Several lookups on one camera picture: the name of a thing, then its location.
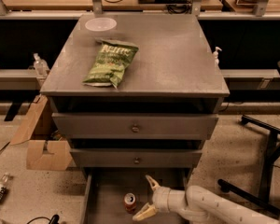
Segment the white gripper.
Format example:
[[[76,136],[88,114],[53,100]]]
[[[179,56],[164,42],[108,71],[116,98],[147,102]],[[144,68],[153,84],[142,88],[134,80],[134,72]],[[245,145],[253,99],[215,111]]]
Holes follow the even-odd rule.
[[[186,209],[188,202],[184,190],[160,187],[159,183],[150,175],[146,175],[146,179],[154,191],[152,196],[153,204],[146,203],[133,216],[133,221],[142,221],[146,218],[153,217],[157,214],[157,211],[161,213],[175,212],[181,214]]]

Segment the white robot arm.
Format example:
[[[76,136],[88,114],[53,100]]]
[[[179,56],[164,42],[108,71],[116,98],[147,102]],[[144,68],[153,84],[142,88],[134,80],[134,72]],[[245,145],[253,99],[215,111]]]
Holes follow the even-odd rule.
[[[206,223],[212,214],[228,224],[280,224],[280,218],[265,216],[200,186],[176,190],[161,186],[150,175],[146,175],[146,179],[153,191],[152,203],[146,203],[133,216],[133,221],[142,221],[157,213],[175,212],[185,220],[197,223]]]

